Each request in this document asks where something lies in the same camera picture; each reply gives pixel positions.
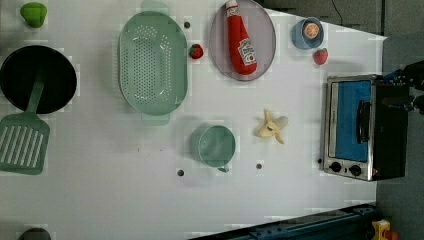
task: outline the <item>cup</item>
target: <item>cup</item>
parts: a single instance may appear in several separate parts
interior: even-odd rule
[[[318,25],[319,33],[318,35],[313,39],[308,39],[303,35],[303,28],[308,23],[315,23]],[[311,48],[317,48],[321,45],[322,41],[324,40],[324,29],[321,25],[321,22],[314,17],[306,18],[300,22],[298,22],[296,25],[294,25],[292,29],[292,41],[293,44],[300,49],[311,49]]]
[[[193,158],[222,172],[228,172],[228,163],[234,156],[236,139],[224,126],[203,126],[196,129],[190,138]]]

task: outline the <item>mug handle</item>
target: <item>mug handle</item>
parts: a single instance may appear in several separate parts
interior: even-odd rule
[[[223,167],[218,168],[218,170],[224,173],[227,173],[228,171],[230,171],[227,164],[225,164]]]

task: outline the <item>white surface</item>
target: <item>white surface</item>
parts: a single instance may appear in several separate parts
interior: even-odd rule
[[[226,1],[170,1],[177,23],[192,24],[184,30],[188,43],[202,44],[205,56],[188,61],[188,96],[171,122],[148,128],[125,102],[117,78],[120,29],[140,11],[140,1],[44,1],[49,13],[39,30],[23,24],[24,2],[2,3],[2,60],[26,45],[59,49],[78,70],[79,88],[72,104],[44,116],[52,129],[44,173],[0,173],[0,239],[16,239],[37,224],[61,240],[185,239],[375,201],[375,183],[325,174],[316,160],[327,76],[380,72],[382,37],[324,24],[322,47],[330,58],[318,67],[312,50],[290,41],[301,18],[270,11],[274,63],[260,79],[237,82],[215,68],[205,42]],[[5,97],[0,103],[0,117],[17,111]],[[253,135],[264,107],[289,118],[285,145]],[[228,174],[191,160],[185,143],[205,122],[237,136]]]

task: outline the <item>colander handle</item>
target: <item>colander handle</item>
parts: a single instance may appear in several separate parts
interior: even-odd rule
[[[225,164],[224,166],[218,168],[219,171],[227,173],[228,171],[230,171],[230,169],[228,168],[228,165]]]
[[[152,116],[147,114],[141,115],[141,120],[143,122],[143,125],[146,126],[165,126],[169,123],[169,120],[171,118],[170,114],[165,114],[161,116]]]
[[[145,11],[155,11],[163,13],[169,16],[169,7],[165,3],[157,2],[155,0],[144,0],[141,3],[141,9],[143,12]]]

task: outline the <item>plate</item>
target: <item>plate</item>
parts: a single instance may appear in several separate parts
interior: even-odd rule
[[[215,15],[209,35],[209,52],[217,68],[226,76],[239,81],[251,81],[262,76],[275,55],[276,37],[274,25],[265,9],[251,0],[237,0],[240,15],[255,48],[258,68],[250,75],[238,74],[231,63],[228,50],[227,10],[222,6]]]

